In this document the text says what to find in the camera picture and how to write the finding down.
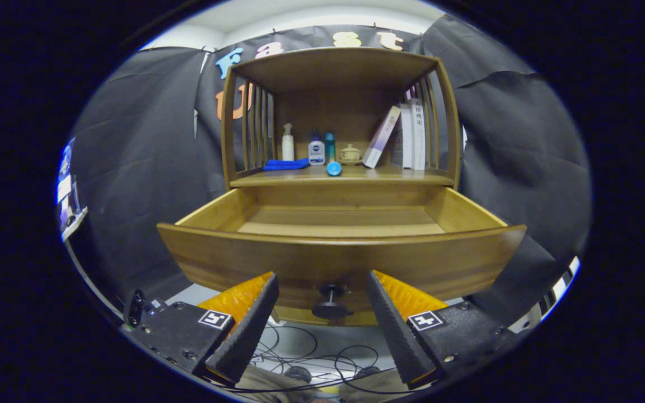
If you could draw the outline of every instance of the wire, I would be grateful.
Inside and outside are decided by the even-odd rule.
[[[315,337],[315,335],[312,334],[312,332],[310,332],[310,331],[308,331],[306,329],[303,329],[302,327],[297,327],[297,326],[282,326],[282,327],[266,326],[266,329],[273,329],[273,331],[275,332],[275,335],[276,335],[276,340],[275,340],[275,343],[273,344],[272,347],[268,347],[265,343],[262,343],[261,341],[259,341],[258,344],[261,344],[263,347],[266,347],[267,350],[265,352],[262,352],[261,354],[258,354],[257,357],[266,357],[267,359],[271,359],[271,357],[269,357],[268,354],[274,355],[274,359],[271,359],[271,360],[277,360],[279,362],[279,364],[276,367],[274,367],[271,370],[271,372],[274,372],[277,369],[277,367],[280,367],[280,373],[282,374],[282,373],[285,372],[285,364],[290,365],[289,360],[304,359],[305,357],[308,357],[308,355],[313,354],[317,350],[317,337]],[[310,337],[312,337],[312,341],[314,343],[314,346],[312,347],[312,350],[310,350],[310,352],[307,353],[307,354],[300,355],[300,357],[280,357],[280,355],[276,354],[276,352],[273,351],[277,347],[279,342],[280,342],[280,333],[278,332],[278,329],[296,329],[296,330],[299,330],[299,331],[306,332],[308,335],[310,335]]]
[[[253,357],[261,357],[262,359],[268,359],[268,360],[273,360],[274,362],[278,362],[278,364],[271,369],[271,372],[274,372],[278,367],[280,367],[280,373],[284,373],[284,368],[285,365],[289,365],[290,367],[293,367],[294,364],[303,364],[307,365],[308,367],[319,367],[319,368],[325,368],[325,369],[335,369],[338,372],[338,375],[340,375],[340,378],[335,378],[335,379],[330,379],[330,380],[325,380],[325,376],[327,375],[332,375],[331,372],[326,372],[321,375],[315,376],[315,378],[319,378],[321,380],[325,380],[325,382],[319,382],[319,383],[312,383],[311,385],[301,385],[299,387],[290,387],[290,388],[279,388],[278,390],[256,390],[255,388],[236,388],[236,387],[223,387],[225,390],[228,390],[233,393],[266,393],[266,392],[302,392],[302,391],[307,391],[307,390],[317,390],[320,387],[330,387],[330,386],[335,386],[335,385],[342,385],[342,383],[345,383],[346,385],[349,385],[350,387],[356,388],[357,390],[361,390],[363,392],[370,392],[370,393],[379,393],[380,395],[399,395],[400,393],[411,393],[409,391],[407,392],[375,392],[375,391],[369,391],[369,390],[364,390],[363,388],[355,387],[354,385],[350,385],[348,381],[345,379],[345,376],[343,375],[342,370],[340,367],[338,367],[338,363],[342,363],[345,365],[350,365],[352,367],[352,372],[354,373],[353,376],[357,375],[359,373],[360,369],[364,369],[364,367],[361,367],[360,365],[357,365],[355,360],[345,357],[343,355],[343,352],[345,352],[348,349],[354,348],[354,347],[362,347],[364,349],[369,349],[372,350],[375,354],[375,359],[373,360],[373,363],[369,365],[369,367],[373,367],[375,364],[377,364],[379,360],[379,353],[377,352],[376,349],[373,349],[372,347],[369,346],[363,346],[363,345],[354,345],[354,346],[349,346],[346,347],[345,349],[341,350],[338,352],[336,355],[332,354],[325,354],[325,355],[316,355],[315,357],[311,357],[314,352],[316,352],[317,347],[318,347],[318,342],[317,342],[317,337],[315,337],[312,332],[302,329],[301,327],[296,327],[296,326],[281,326],[281,327],[273,327],[273,326],[266,326],[265,329],[273,329],[275,332],[275,342],[272,344],[272,346],[268,347],[265,343],[259,342],[259,345],[262,346],[264,349],[263,352],[259,354],[254,354]],[[279,342],[280,342],[280,333],[278,332],[278,329],[296,329],[299,331],[306,332],[310,337],[312,337],[312,341],[314,343],[314,346],[312,347],[312,350],[308,352],[307,354],[300,355],[299,357],[280,357],[279,354],[274,352],[274,349],[278,347]],[[327,365],[321,365],[321,364],[315,364],[311,362],[312,360],[330,360],[333,362],[332,367],[328,367]]]
[[[355,345],[355,346],[345,347],[345,349],[342,349],[342,350],[340,350],[340,352],[338,352],[337,357],[340,357],[343,354],[343,352],[345,352],[345,350],[351,349],[352,347],[367,347],[367,346]],[[377,392],[377,391],[374,391],[374,390],[367,390],[366,388],[356,387],[355,385],[352,385],[351,383],[349,383],[347,381],[347,379],[345,379],[345,376],[343,375],[343,372],[341,372],[341,370],[338,369],[338,359],[337,358],[335,358],[335,364],[334,365],[335,365],[335,369],[337,369],[338,373],[340,373],[340,378],[343,380],[343,383],[345,383],[345,385],[348,385],[348,387],[356,388],[356,390],[360,390],[362,392],[368,392],[368,393],[377,393],[378,395],[401,395],[402,393],[413,393],[412,391],[409,391],[409,390],[407,390],[405,392]]]

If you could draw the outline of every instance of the ceiling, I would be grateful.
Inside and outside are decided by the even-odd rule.
[[[436,20],[444,14],[435,5],[419,0],[230,0],[202,11],[186,20],[185,24],[205,26],[227,34],[241,26],[282,13],[331,6],[387,8],[430,20]]]

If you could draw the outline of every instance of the blue letter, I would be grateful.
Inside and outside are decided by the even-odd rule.
[[[220,60],[216,62],[216,66],[221,68],[221,79],[226,79],[228,75],[228,67],[233,66],[233,64],[240,63],[240,56],[238,53],[243,53],[243,48],[235,48],[230,53],[221,57]]]

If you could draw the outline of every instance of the blue towel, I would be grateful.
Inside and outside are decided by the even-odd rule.
[[[280,161],[277,159],[269,160],[263,167],[263,171],[287,171],[289,169],[303,169],[310,165],[307,158],[299,159],[297,161]]]

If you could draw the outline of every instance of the wooden drawer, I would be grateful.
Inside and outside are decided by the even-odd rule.
[[[448,187],[413,184],[244,187],[158,225],[194,283],[225,290],[276,272],[286,321],[327,324],[310,313],[317,288],[344,284],[339,302],[355,312],[346,325],[376,323],[369,270],[443,300],[466,296],[494,282],[525,230]]]

